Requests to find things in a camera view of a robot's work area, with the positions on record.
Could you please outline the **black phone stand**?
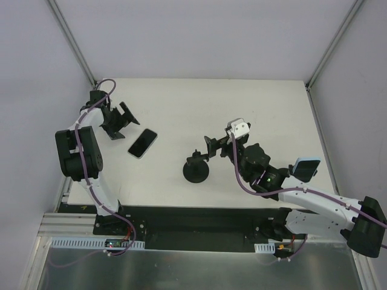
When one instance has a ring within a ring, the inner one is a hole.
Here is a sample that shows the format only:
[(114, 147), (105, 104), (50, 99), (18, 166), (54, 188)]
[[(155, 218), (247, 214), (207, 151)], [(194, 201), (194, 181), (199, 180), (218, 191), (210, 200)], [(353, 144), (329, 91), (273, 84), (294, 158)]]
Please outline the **black phone stand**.
[(183, 176), (191, 183), (201, 183), (209, 176), (208, 154), (195, 150), (192, 156), (186, 158), (183, 166)]

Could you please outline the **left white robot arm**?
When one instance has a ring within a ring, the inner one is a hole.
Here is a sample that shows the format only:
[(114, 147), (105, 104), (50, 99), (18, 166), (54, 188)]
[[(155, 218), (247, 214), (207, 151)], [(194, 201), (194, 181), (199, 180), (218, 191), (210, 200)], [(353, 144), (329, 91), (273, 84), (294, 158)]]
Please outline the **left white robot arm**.
[(123, 113), (111, 106), (107, 92), (93, 89), (75, 123), (55, 133), (62, 173), (80, 184), (89, 194), (97, 210), (96, 224), (107, 226), (115, 235), (121, 235), (127, 230), (128, 221), (123, 217), (119, 199), (102, 175), (103, 156), (95, 131), (103, 129), (114, 141), (124, 139), (120, 131), (127, 125), (140, 124), (125, 102), (121, 102), (120, 107)]

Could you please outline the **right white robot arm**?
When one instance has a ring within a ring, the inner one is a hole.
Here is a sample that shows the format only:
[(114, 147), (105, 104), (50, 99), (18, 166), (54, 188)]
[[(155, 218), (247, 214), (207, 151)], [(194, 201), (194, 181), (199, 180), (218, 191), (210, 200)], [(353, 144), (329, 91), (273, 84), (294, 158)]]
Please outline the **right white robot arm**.
[(269, 228), (272, 239), (281, 240), (290, 234), (330, 236), (343, 240), (347, 246), (366, 257), (377, 258), (384, 248), (386, 216), (379, 202), (365, 196), (363, 200), (325, 193), (308, 185), (318, 161), (306, 175), (298, 174), (300, 163), (277, 169), (258, 144), (246, 147), (248, 136), (234, 135), (204, 138), (207, 157), (217, 151), (228, 157), (234, 166), (239, 186), (248, 194), (298, 205), (308, 213), (281, 208)]

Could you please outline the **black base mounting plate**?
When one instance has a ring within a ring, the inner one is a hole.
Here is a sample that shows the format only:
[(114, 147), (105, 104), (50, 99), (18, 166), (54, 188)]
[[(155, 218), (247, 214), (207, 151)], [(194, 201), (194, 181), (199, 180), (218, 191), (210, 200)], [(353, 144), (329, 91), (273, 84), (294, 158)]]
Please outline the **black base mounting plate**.
[(252, 253), (269, 240), (293, 234), (280, 223), (287, 208), (189, 208), (123, 206), (120, 216), (96, 216), (93, 234), (124, 236), (145, 243), (147, 250)]

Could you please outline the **right aluminium frame post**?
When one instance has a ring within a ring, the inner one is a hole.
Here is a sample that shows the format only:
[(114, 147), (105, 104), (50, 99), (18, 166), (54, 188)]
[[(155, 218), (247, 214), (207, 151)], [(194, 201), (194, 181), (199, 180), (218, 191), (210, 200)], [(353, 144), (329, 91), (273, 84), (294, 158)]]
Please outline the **right aluminium frame post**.
[(329, 59), (333, 55), (335, 49), (340, 44), (340, 41), (344, 37), (345, 33), (348, 31), (351, 26), (353, 20), (356, 18), (360, 9), (366, 3), (365, 0), (355, 0), (352, 4), (348, 12), (346, 13), (343, 21), (340, 23), (337, 31), (335, 32), (333, 38), (329, 42), (327, 48), (325, 49), (320, 61), (317, 64), (317, 67), (314, 69), (311, 77), (305, 83), (305, 88), (307, 91), (310, 91), (313, 85), (316, 83), (317, 79), (321, 75), (324, 67), (327, 65)]

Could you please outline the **aluminium frame post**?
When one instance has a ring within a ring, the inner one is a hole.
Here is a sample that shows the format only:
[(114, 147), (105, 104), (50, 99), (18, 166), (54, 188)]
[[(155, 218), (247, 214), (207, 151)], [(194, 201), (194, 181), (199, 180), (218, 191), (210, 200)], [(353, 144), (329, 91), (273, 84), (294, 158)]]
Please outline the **aluminium frame post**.
[(353, 20), (356, 18), (360, 9), (366, 3), (365, 0), (355, 0), (352, 4), (348, 12), (346, 13), (343, 21), (340, 23), (337, 31), (335, 32), (333, 38), (329, 42), (327, 48), (325, 49), (320, 61), (317, 64), (317, 67), (314, 69), (311, 77), (305, 83), (305, 88), (307, 91), (310, 91), (313, 85), (316, 83), (317, 79), (321, 75), (324, 67), (327, 65), (329, 59), (333, 55), (335, 49), (340, 44), (340, 41), (344, 37), (345, 33), (348, 31), (351, 26)]
[(86, 61), (85, 56), (82, 53), (82, 50), (80, 49), (79, 44), (77, 43), (76, 38), (74, 37), (73, 32), (71, 31), (70, 26), (68, 25), (67, 20), (65, 19), (65, 16), (57, 3), (56, 0), (46, 0), (45, 3), (47, 4), (48, 8), (51, 11), (51, 14), (55, 18), (59, 29), (61, 30), (70, 50), (72, 51), (75, 60), (79, 64), (83, 74), (85, 75), (88, 83), (94, 87), (96, 84), (97, 79), (95, 78), (93, 72), (91, 71), (91, 68), (88, 65), (88, 62)]

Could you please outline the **left aluminium frame post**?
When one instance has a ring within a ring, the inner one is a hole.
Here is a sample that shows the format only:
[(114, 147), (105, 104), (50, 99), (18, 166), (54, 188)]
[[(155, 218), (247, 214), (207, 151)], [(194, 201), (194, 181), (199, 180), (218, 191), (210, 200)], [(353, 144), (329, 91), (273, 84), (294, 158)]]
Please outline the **left aluminium frame post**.
[(79, 44), (77, 43), (76, 38), (74, 37), (73, 32), (71, 31), (70, 26), (68, 25), (67, 20), (65, 19), (65, 16), (57, 3), (56, 0), (46, 0), (45, 3), (47, 4), (48, 8), (51, 11), (51, 14), (55, 18), (59, 29), (61, 30), (70, 50), (72, 51), (75, 60), (79, 64), (83, 74), (85, 75), (88, 83), (94, 87), (96, 84), (97, 79), (95, 78), (93, 72), (91, 71), (91, 68), (88, 65), (88, 62), (86, 61), (85, 56), (82, 53), (82, 50), (80, 49)]

